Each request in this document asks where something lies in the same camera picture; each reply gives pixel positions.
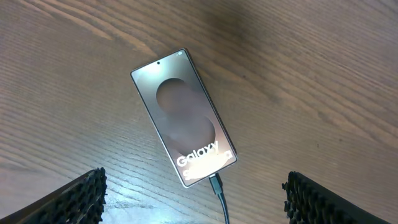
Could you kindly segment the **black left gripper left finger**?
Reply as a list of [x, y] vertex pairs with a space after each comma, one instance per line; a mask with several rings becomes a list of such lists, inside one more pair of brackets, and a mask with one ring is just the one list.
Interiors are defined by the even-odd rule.
[[106, 171], [97, 168], [4, 217], [1, 224], [99, 224], [106, 204]]

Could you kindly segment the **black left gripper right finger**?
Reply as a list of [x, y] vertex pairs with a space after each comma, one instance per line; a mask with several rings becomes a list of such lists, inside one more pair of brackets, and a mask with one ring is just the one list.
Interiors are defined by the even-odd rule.
[[290, 172], [282, 188], [287, 195], [284, 212], [290, 223], [387, 224], [299, 172]]

